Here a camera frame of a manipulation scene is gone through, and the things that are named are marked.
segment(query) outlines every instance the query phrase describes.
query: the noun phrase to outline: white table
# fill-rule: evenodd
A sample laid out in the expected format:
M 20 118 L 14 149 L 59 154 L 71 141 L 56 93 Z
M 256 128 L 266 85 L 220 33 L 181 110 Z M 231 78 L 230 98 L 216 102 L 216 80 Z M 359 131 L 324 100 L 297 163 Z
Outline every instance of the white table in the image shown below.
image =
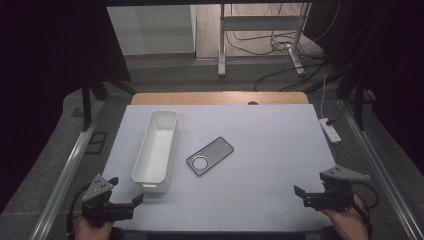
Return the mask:
M 309 104 L 253 106 L 128 106 L 103 172 L 119 177 L 111 202 L 140 193 L 131 179 L 150 113 L 178 113 L 170 189 L 145 194 L 126 230 L 173 232 L 309 232 L 331 223 L 303 207 L 293 185 L 323 192 L 319 172 L 334 166 Z M 198 177 L 186 158 L 218 136 L 235 151 Z

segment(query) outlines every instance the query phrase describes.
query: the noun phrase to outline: power cord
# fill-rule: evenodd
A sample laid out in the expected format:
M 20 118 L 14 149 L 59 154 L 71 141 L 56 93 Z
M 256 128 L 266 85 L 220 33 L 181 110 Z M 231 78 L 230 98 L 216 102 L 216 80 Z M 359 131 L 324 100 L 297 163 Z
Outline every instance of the power cord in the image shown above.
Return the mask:
M 343 87 L 344 87 L 344 89 L 345 89 L 345 91 L 346 91 L 346 88 L 347 88 L 347 86 L 346 86 L 346 81 L 343 81 Z M 335 122 L 337 122 L 337 121 L 339 121 L 340 120 L 340 118 L 341 118 L 341 116 L 342 116 L 342 114 L 343 114 L 343 112 L 344 112 L 344 110 L 345 110 L 345 108 L 346 108 L 346 104 L 347 104 L 347 101 L 345 102 L 345 103 L 343 103 L 343 107 L 342 107 L 342 111 L 340 111 L 340 113 L 339 113 L 339 115 L 337 116 L 337 118 L 335 118 L 335 119 L 332 119 L 332 120 L 328 120 L 325 124 L 327 125 L 327 126 L 330 126 L 330 125 L 332 125 L 333 123 L 335 123 Z
M 288 68 L 288 69 L 285 69 L 285 70 L 281 70 L 281 71 L 278 71 L 278 72 L 274 72 L 274 73 L 271 73 L 271 74 L 265 75 L 265 76 L 261 77 L 260 79 L 258 79 L 258 80 L 255 82 L 255 84 L 254 84 L 254 86 L 253 86 L 253 90 L 254 90 L 255 92 L 257 92 L 257 91 L 258 91 L 258 89 L 257 89 L 258 84 L 259 84 L 261 81 L 263 81 L 264 79 L 268 78 L 268 77 L 271 77 L 271 76 L 274 76 L 274 75 L 277 75 L 277 74 L 280 74 L 280 73 L 288 72 L 288 71 L 291 71 L 291 70 L 296 70 L 296 69 L 299 69 L 299 68 L 316 67 L 316 66 L 321 66 L 321 65 L 322 65 L 322 64 L 314 64 L 314 65 L 303 66 L 303 67 Z
M 318 66 L 318 68 L 317 69 L 315 69 L 315 71 L 314 72 L 312 72 L 311 74 L 309 74 L 309 76 L 308 77 L 306 77 L 305 79 L 303 79 L 302 81 L 300 81 L 300 82 L 298 82 L 298 83 L 295 83 L 295 84 L 292 84 L 292 85 L 289 85 L 289 86 L 286 86 L 286 87 L 284 87 L 284 88 L 282 88 L 282 89 L 280 89 L 280 90 L 278 90 L 279 92 L 285 92 L 285 91 L 287 91 L 287 90 L 289 90 L 289 89 L 292 89 L 292 88 L 295 88 L 295 87 L 301 87 L 301 86 L 303 86 L 303 85 L 305 85 L 306 84 L 306 82 L 308 82 L 324 65 L 325 65 L 325 63 L 326 63 L 326 61 L 324 60 L 322 63 L 320 63 L 320 64 L 316 64 L 316 65 L 309 65 L 309 66 Z
M 339 4 L 337 5 L 337 10 L 336 10 L 336 13 L 334 14 L 334 18 L 333 18 L 333 20 L 331 21 L 330 26 L 328 26 L 327 30 L 325 30 L 325 32 L 324 32 L 323 34 L 321 34 L 321 36 L 319 36 L 319 37 L 317 37 L 317 38 L 315 38 L 315 39 L 313 39 L 313 40 L 309 41 L 308 43 L 305 43 L 305 44 L 303 44 L 303 45 L 301 45 L 301 44 L 299 43 L 299 45 L 297 46 L 297 48 L 298 48 L 299 52 L 302 52 L 302 54 L 303 54 L 303 55 L 310 56 L 310 54 L 307 54 L 307 53 L 303 50 L 303 47 L 304 47 L 304 46 L 306 46 L 306 45 L 308 45 L 308 44 L 311 44 L 311 43 L 313 43 L 313 42 L 315 42 L 315 41 L 317 41 L 317 40 L 319 40 L 319 39 L 321 39 L 323 36 L 325 36 L 325 34 L 327 34 L 327 32 L 328 32 L 328 31 L 330 31 L 330 29 L 333 27 L 333 24 L 334 24 L 334 22 L 335 22 L 335 20 L 336 20 L 336 18 L 337 18 L 337 15 L 338 15 L 338 13 L 339 13 L 339 9 L 340 9 L 340 2 L 339 2 Z
M 74 219 L 77 218 L 78 216 L 74 217 L 74 207 L 75 204 L 79 198 L 79 196 L 81 195 L 81 193 L 87 191 L 87 189 L 90 187 L 90 183 L 88 183 L 87 185 L 81 187 L 78 192 L 75 194 L 74 198 L 72 199 L 71 202 L 71 206 L 69 207 L 69 212 L 68 215 L 66 217 L 66 236 L 68 237 L 69 240 L 73 240 L 74 239 Z
M 369 185 L 369 184 L 366 184 L 364 182 L 352 182 L 350 184 L 350 186 L 353 186 L 353 185 L 365 186 L 369 190 L 371 190 L 373 192 L 374 196 L 375 196 L 375 203 L 373 203 L 371 206 L 368 206 L 367 202 L 365 201 L 365 199 L 360 194 L 358 194 L 355 191 L 352 191 L 354 194 L 356 194 L 361 199 L 362 203 L 365 205 L 365 207 L 363 209 L 365 209 L 366 214 L 364 213 L 363 209 L 361 209 L 355 202 L 353 203 L 352 207 L 353 207 L 353 209 L 356 210 L 356 212 L 358 212 L 359 215 L 361 215 L 362 219 L 364 220 L 364 224 L 365 224 L 365 227 L 367 229 L 368 236 L 369 236 L 369 238 L 371 238 L 371 236 L 373 234 L 373 227 L 372 227 L 372 224 L 370 222 L 371 215 L 370 215 L 369 210 L 371 208 L 375 208 L 379 205 L 380 198 L 378 197 L 377 191 L 373 187 L 371 187 L 371 185 Z
M 321 98 L 321 107 L 320 107 L 321 118 L 324 118 L 324 115 L 322 114 L 322 105 L 324 105 L 325 80 L 327 80 L 327 74 L 325 74 L 325 77 L 324 77 L 324 84 L 323 84 L 323 86 L 322 86 L 322 98 Z
M 278 15 L 280 15 L 280 13 L 281 13 L 282 6 L 283 6 L 283 4 L 281 3 L 280 8 L 278 10 Z M 268 5 L 268 10 L 265 12 L 264 15 L 266 15 L 269 12 L 270 8 L 271 8 L 271 4 Z M 240 12 L 238 11 L 238 8 L 237 8 L 237 4 L 235 4 L 235 9 L 236 9 L 237 14 L 240 15 Z M 233 15 L 233 5 L 232 4 L 231 4 L 231 15 Z M 236 48 L 236 49 L 241 50 L 241 51 L 244 51 L 244 52 L 247 52 L 247 53 L 250 53 L 250 54 L 253 54 L 253 55 L 257 55 L 257 56 L 264 56 L 264 55 L 269 55 L 273 52 L 287 50 L 288 45 L 292 44 L 292 42 L 290 42 L 290 41 L 277 41 L 276 39 L 279 38 L 279 37 L 293 39 L 293 37 L 287 36 L 287 35 L 296 33 L 296 32 L 288 32 L 288 33 L 282 33 L 282 34 L 274 34 L 274 31 L 272 31 L 271 35 L 269 35 L 269 36 L 267 35 L 267 36 L 259 36 L 259 37 L 252 37 L 252 38 L 239 38 L 239 37 L 236 36 L 235 31 L 232 31 L 232 32 L 233 32 L 234 38 L 239 40 L 239 41 L 248 41 L 248 40 L 256 40 L 256 39 L 262 39 L 262 38 L 270 38 L 271 51 L 265 52 L 265 53 L 256 53 L 256 52 L 252 52 L 250 50 L 247 50 L 245 48 L 235 46 L 233 43 L 230 42 L 228 34 L 227 34 L 227 32 L 225 32 L 225 36 L 227 38 L 228 44 L 231 47 Z

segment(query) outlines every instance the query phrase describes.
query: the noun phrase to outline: white plastic container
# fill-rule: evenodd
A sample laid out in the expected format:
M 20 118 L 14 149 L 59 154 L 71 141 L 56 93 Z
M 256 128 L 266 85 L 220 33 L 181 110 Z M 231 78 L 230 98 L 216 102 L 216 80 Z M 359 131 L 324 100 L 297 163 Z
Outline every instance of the white plastic container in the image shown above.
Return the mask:
M 177 113 L 150 115 L 132 178 L 145 192 L 166 192 L 171 180 Z

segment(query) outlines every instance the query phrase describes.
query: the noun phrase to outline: power strip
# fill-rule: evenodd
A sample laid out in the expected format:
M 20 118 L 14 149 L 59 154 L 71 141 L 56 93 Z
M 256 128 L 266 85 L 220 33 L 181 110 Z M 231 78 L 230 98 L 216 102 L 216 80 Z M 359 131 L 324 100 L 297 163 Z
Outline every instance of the power strip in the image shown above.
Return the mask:
M 321 127 L 325 132 L 325 135 L 327 135 L 328 139 L 331 143 L 338 143 L 342 139 L 340 138 L 339 134 L 337 134 L 336 130 L 333 128 L 332 125 L 327 126 L 327 118 L 321 118 L 319 119 L 319 123 L 321 123 Z

